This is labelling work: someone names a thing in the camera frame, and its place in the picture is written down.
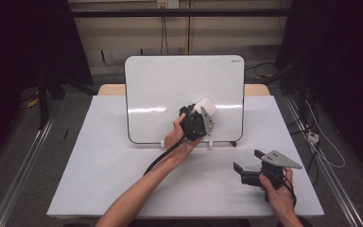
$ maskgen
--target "hand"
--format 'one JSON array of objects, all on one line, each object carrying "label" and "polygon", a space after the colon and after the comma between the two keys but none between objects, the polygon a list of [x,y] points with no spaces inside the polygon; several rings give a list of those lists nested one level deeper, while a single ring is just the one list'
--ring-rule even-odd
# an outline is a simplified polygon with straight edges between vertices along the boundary
[{"label": "hand", "polygon": [[[184,117],[185,114],[183,113],[178,119],[173,121],[173,131],[168,133],[167,136],[164,138],[164,144],[166,149],[171,148],[184,136],[184,132],[182,131],[181,126],[181,122],[183,121]],[[190,153],[193,151],[196,145],[201,142],[201,140],[202,137],[197,139],[196,141],[181,142],[181,144],[168,155],[166,155],[160,163],[171,162],[173,167],[178,166],[185,159],[187,159],[188,155],[190,155]]]},{"label": "hand", "polygon": [[[285,167],[285,183],[293,188],[293,171],[291,168]],[[283,185],[279,189],[275,189],[265,175],[260,175],[259,180],[262,186],[267,190],[269,203],[275,213],[275,217],[283,226],[302,226],[294,212],[294,202],[291,193]]]}]

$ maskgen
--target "white paper sheet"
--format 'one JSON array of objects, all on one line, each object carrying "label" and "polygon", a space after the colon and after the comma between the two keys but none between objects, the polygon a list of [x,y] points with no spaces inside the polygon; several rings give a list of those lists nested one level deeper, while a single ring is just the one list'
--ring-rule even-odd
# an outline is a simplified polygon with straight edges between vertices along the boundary
[{"label": "white paper sheet", "polygon": [[[264,192],[241,184],[233,170],[237,162],[245,170],[259,171],[256,148],[264,153],[277,149],[303,165],[273,96],[246,96],[244,134],[237,147],[196,148],[154,191],[139,218],[273,216]],[[47,215],[103,215],[162,152],[137,148],[129,140],[124,96],[95,96]],[[294,169],[294,185],[296,213],[323,215],[304,169]]]}]

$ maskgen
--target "gray floor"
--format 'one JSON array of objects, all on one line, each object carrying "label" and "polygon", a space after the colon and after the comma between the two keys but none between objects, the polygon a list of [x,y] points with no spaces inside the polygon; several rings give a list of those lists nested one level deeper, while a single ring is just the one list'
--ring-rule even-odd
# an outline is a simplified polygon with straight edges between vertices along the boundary
[{"label": "gray floor", "polygon": [[[286,124],[293,122],[294,118],[287,108],[285,98],[280,95],[277,83],[269,87],[271,94],[279,105]],[[67,89],[64,100],[49,100],[51,106],[60,105],[59,113],[53,122],[52,129],[48,134],[43,148],[41,149],[36,163],[27,178],[26,184],[11,211],[7,226],[63,226],[66,223],[87,223],[94,226],[95,219],[70,219],[59,220],[46,215],[46,211],[53,198],[56,185],[67,164],[67,160],[76,143],[79,130],[85,114],[91,103],[91,97],[86,96],[77,90]],[[336,132],[333,121],[318,105],[320,111],[320,126],[329,139],[342,151],[346,166],[342,169],[335,169],[338,178],[353,200],[360,216],[363,219],[363,164],[356,157],[350,144],[340,138]],[[25,159],[26,153],[36,136],[39,126],[38,106],[30,109],[19,109],[19,114],[10,129],[9,137],[0,148],[0,201],[4,198],[12,179]],[[307,165],[310,160],[310,152],[301,134],[292,135],[293,141],[302,161]],[[321,147],[328,159],[333,163],[340,162],[336,152],[324,140],[320,139]],[[310,178],[315,176],[313,166],[310,171]],[[311,218],[314,226],[350,226],[343,214],[337,199],[331,191],[329,184],[320,172],[319,180],[315,184],[315,190],[320,198],[325,216]],[[158,226],[158,222],[141,222],[141,224]],[[215,220],[215,221],[176,221],[175,226],[238,226],[236,221]],[[274,226],[274,218],[255,218],[251,220],[251,226]]]}]

